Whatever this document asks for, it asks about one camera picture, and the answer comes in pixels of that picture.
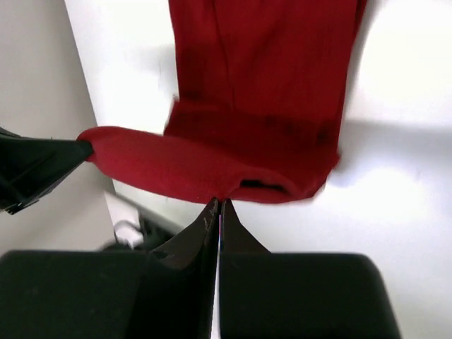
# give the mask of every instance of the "red sweater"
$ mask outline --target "red sweater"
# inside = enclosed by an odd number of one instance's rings
[[[169,0],[179,99],[164,136],[85,131],[90,161],[119,181],[197,203],[312,197],[339,158],[365,3]]]

